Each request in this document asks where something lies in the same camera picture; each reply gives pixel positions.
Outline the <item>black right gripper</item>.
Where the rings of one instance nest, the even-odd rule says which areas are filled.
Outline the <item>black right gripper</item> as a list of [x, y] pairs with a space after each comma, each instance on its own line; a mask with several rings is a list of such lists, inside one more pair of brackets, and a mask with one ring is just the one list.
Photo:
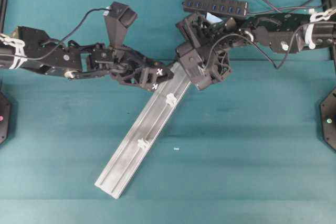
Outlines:
[[231, 73], [228, 42], [232, 37], [218, 40], [235, 28], [236, 22], [232, 18], [211, 23], [201, 14], [190, 14], [183, 19], [185, 42], [190, 42], [203, 59], [204, 71], [212, 83], [224, 81]]

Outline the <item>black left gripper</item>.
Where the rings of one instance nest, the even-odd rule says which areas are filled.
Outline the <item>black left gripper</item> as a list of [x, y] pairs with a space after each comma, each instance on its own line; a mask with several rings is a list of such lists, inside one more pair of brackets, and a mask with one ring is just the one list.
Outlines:
[[104, 44], [95, 44], [86, 52], [87, 70], [91, 77], [109, 75], [121, 85], [133, 85], [152, 92], [174, 76], [163, 62], [128, 47], [115, 50], [107, 49]]

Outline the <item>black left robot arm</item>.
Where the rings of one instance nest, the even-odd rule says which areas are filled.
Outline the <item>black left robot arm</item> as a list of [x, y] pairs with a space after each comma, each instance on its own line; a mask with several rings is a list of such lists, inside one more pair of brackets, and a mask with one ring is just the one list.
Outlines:
[[173, 78], [171, 68], [129, 47], [103, 43], [67, 44], [40, 29], [18, 26], [11, 35], [1, 34], [1, 68], [25, 69], [68, 80], [110, 76], [121, 85], [155, 91]]

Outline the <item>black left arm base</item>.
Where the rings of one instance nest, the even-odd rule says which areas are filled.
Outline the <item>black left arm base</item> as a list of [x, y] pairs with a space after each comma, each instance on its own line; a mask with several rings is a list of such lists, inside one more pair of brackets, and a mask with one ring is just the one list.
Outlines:
[[8, 129], [10, 122], [10, 115], [12, 110], [12, 104], [10, 100], [1, 92], [1, 144], [3, 144], [8, 138]]

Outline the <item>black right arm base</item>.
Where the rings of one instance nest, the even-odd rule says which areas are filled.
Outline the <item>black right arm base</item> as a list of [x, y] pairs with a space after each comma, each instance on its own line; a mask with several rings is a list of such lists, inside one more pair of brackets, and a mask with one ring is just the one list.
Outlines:
[[335, 151], [335, 88], [320, 103], [324, 141]]

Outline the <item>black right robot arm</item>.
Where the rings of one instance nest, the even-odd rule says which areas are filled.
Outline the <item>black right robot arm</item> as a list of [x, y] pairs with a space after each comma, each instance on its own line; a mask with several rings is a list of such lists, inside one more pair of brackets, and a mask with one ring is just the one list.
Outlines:
[[229, 51], [252, 45], [276, 54], [335, 46], [335, 15], [259, 14], [249, 18], [195, 12], [177, 25], [185, 42], [176, 59], [198, 89], [224, 81], [232, 72]]

